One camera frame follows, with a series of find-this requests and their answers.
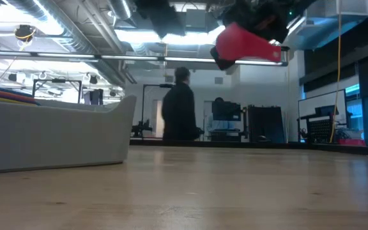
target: person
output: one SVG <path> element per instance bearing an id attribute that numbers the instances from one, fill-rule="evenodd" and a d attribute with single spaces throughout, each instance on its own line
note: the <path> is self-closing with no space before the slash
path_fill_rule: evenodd
<path id="1" fill-rule="evenodd" d="M 214 100 L 214 102 L 224 102 L 224 99 L 218 97 Z M 215 121 L 212 113 L 208 116 L 207 131 L 209 132 L 223 129 L 230 130 L 233 128 L 234 124 L 231 121 Z"/>
<path id="2" fill-rule="evenodd" d="M 190 70 L 175 70 L 176 85 L 163 98 L 163 140 L 193 141 L 199 137 L 194 110 L 194 93 L 190 89 Z"/>

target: wooden table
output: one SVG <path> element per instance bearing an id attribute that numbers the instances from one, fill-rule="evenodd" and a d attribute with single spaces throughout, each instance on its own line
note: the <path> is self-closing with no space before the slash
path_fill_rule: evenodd
<path id="1" fill-rule="evenodd" d="M 368 229 L 368 157 L 134 146 L 123 165 L 0 174 L 0 229 Z"/>

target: red object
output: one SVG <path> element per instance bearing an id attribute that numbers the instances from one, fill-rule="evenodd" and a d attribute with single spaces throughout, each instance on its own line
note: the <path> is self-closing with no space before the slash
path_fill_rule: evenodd
<path id="1" fill-rule="evenodd" d="M 218 35 L 215 45 L 220 59 L 229 61 L 245 57 L 263 58 L 280 62 L 280 47 L 268 43 L 258 35 L 248 32 L 233 22 Z"/>
<path id="2" fill-rule="evenodd" d="M 361 139 L 339 139 L 339 144 L 351 146 L 365 146 L 365 141 Z"/>

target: black jacket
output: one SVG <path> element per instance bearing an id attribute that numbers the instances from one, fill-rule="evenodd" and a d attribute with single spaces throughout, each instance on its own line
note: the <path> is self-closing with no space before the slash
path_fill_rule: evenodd
<path id="1" fill-rule="evenodd" d="M 187 84 L 177 83 L 164 97 L 162 116 L 164 140 L 193 141 L 199 137 L 194 110 L 194 93 Z"/>

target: colorful cushion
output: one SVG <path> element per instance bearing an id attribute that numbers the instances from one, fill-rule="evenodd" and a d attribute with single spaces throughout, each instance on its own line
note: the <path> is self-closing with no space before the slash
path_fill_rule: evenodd
<path id="1" fill-rule="evenodd" d="M 9 102 L 26 105 L 40 105 L 38 102 L 35 101 L 32 95 L 1 88 L 0 88 L 0 102 Z"/>

